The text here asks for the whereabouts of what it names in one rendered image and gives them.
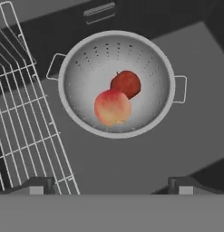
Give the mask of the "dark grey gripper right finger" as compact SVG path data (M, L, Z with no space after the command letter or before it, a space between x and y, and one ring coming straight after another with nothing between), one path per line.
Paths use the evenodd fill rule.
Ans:
M206 195L219 194L220 191L214 188L205 187L197 180L190 177L168 178L169 193L175 195Z

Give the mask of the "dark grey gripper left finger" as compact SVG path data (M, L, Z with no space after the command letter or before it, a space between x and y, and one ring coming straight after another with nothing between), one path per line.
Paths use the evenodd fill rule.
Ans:
M14 195L54 195L54 178L31 177L22 185L7 189L4 193Z

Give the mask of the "dark grey sink basin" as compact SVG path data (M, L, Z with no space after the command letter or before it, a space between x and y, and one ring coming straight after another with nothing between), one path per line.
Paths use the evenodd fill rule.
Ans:
M170 176L224 191L224 53L203 23L156 39L181 77L175 103L154 129L127 140L81 129L41 82L82 194L161 193Z

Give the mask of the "pink yellow peach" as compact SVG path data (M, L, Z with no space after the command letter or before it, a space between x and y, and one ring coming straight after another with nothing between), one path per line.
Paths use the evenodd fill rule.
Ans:
M123 124L130 118L131 103L123 92L110 89L96 97L94 113L101 124L112 127Z

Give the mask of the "dark red apple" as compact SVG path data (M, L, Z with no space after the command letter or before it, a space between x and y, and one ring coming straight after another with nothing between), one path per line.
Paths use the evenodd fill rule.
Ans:
M141 91L141 81L134 72L122 71L111 80L110 88L123 92L131 99Z

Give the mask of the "silver metal colander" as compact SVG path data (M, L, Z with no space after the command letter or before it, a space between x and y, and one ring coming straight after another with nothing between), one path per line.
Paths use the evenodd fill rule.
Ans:
M96 97L110 88L112 78L131 71L141 81L141 92L131 99L131 117L107 127L95 116ZM104 31L77 43L55 80L62 105L80 127L109 139L128 139L152 130L176 101L176 80L168 57L155 43L131 32Z

